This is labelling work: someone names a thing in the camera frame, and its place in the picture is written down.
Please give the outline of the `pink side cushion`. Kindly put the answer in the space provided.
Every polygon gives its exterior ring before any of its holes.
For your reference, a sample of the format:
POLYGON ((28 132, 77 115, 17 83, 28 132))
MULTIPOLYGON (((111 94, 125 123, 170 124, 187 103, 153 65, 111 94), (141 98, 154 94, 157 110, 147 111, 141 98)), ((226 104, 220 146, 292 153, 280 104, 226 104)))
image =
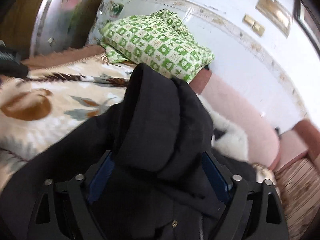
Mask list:
POLYGON ((309 158, 319 171, 319 130, 308 119, 280 135, 280 148, 274 171, 283 171, 302 158, 309 158))

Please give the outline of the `floral leaf pattern blanket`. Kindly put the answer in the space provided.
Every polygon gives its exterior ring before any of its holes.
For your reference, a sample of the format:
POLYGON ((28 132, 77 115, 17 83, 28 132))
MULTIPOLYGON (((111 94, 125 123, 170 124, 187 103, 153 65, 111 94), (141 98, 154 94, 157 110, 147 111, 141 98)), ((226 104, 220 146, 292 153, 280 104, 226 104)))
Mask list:
POLYGON ((1 84, 1 187, 87 119, 121 102, 135 68, 109 63, 99 46, 25 60, 25 80, 1 84))

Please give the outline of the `green white patterned pillow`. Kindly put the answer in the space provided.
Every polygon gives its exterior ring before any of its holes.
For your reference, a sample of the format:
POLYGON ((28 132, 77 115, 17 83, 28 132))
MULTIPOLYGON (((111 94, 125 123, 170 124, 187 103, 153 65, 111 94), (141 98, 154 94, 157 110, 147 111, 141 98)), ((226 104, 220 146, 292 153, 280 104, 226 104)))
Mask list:
POLYGON ((110 63, 144 63, 156 72, 190 83, 215 55, 199 45, 182 19, 168 9, 107 23, 101 45, 110 63))

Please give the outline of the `striped beige sofa cushion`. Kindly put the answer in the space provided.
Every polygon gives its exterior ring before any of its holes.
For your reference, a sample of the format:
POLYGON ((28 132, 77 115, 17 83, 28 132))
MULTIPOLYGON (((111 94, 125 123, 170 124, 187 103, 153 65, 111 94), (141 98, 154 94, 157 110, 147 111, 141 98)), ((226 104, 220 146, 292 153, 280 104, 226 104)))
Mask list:
POLYGON ((290 239, 301 239, 319 211, 319 172, 302 158, 275 172, 290 239))

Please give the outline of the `pink headboard cushion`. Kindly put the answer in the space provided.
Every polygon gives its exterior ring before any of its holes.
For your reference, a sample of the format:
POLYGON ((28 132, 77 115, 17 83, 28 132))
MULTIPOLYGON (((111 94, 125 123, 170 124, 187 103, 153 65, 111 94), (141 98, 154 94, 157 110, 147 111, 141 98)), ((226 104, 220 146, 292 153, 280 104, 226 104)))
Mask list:
POLYGON ((244 98, 210 70, 202 69, 189 86, 248 136, 249 161, 273 170, 280 161, 279 138, 272 126, 244 98))

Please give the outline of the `silver wardrobe door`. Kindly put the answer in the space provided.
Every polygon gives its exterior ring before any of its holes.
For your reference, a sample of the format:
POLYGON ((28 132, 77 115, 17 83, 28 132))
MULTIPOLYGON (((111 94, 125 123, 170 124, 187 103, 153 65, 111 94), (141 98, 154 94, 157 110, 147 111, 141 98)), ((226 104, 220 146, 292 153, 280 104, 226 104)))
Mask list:
POLYGON ((102 0, 42 0, 30 41, 31 56, 82 48, 102 0))

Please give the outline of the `gold double wall switch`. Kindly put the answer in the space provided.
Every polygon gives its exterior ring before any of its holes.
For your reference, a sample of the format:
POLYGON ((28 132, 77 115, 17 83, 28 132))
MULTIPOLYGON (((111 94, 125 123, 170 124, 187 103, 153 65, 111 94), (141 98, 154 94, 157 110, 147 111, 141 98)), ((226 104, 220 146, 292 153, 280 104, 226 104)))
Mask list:
POLYGON ((265 28, 256 20, 254 20, 251 16, 245 14, 244 18, 242 19, 242 22, 248 25, 252 29, 252 31, 255 32, 259 37, 263 36, 265 28))

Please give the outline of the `gold wall switch plate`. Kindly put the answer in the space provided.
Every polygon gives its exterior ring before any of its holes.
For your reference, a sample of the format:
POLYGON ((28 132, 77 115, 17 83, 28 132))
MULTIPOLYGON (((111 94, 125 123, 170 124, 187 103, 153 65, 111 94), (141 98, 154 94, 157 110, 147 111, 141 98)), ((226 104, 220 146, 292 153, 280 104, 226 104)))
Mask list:
POLYGON ((284 35, 288 37, 292 16, 277 0, 258 0, 255 8, 268 18, 284 35))

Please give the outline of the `black coat with fur collar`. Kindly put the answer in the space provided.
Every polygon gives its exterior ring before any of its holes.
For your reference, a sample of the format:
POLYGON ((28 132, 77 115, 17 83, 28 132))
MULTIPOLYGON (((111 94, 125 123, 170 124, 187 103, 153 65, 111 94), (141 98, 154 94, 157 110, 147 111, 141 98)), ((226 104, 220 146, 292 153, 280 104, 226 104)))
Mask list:
POLYGON ((115 169, 92 204, 107 239, 208 239, 225 206, 202 169, 202 153, 256 180, 251 165, 212 148, 213 130, 185 81, 137 65, 121 103, 88 119, 12 176, 1 194, 5 237, 26 239, 46 179, 71 180, 110 151, 115 169))

